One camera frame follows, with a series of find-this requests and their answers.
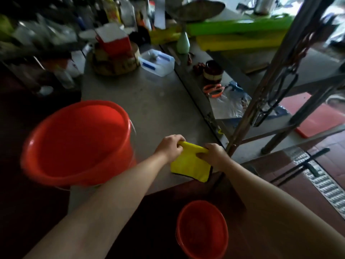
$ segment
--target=yellow cloth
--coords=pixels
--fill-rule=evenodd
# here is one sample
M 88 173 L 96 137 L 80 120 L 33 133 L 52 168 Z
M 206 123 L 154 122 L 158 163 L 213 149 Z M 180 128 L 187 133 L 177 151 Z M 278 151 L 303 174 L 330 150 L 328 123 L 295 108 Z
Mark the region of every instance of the yellow cloth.
M 196 157 L 195 154 L 207 153 L 208 149 L 187 142 L 179 142 L 178 144 L 183 147 L 183 152 L 170 164 L 171 172 L 192 177 L 203 183 L 207 182 L 211 166 Z

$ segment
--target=clear plastic box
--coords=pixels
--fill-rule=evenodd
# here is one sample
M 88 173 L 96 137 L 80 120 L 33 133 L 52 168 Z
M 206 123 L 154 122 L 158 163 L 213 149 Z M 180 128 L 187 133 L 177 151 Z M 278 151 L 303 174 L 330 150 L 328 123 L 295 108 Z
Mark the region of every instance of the clear plastic box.
M 175 59 L 161 51 L 150 49 L 140 55 L 141 67 L 160 77 L 166 76 L 174 70 Z

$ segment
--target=person's left hand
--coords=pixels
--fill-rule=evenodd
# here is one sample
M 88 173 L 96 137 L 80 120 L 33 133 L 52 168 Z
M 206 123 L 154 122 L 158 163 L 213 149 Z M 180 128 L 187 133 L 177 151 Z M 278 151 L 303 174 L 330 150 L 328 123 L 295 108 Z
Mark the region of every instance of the person's left hand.
M 177 145 L 179 141 L 186 141 L 186 139 L 178 135 L 170 135 L 163 138 L 161 143 L 158 145 L 155 153 L 161 153 L 166 158 L 167 163 L 174 161 L 183 151 L 183 147 Z

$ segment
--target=green vase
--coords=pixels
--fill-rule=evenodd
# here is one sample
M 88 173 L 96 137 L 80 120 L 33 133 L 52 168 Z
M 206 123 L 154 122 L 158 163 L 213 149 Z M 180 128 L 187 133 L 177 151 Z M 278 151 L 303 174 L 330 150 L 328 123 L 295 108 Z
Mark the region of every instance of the green vase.
M 187 33 L 186 31 L 183 31 L 176 44 L 177 52 L 180 54 L 189 53 L 189 47 L 190 47 L 190 44 L 189 44 Z

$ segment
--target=brown jar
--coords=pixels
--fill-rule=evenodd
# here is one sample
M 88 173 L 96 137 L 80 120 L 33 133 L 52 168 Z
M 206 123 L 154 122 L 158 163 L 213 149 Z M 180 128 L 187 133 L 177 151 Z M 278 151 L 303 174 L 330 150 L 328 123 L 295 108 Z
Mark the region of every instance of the brown jar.
M 207 83 L 220 83 L 223 77 L 224 70 L 217 64 L 215 60 L 210 60 L 205 63 L 204 79 Z

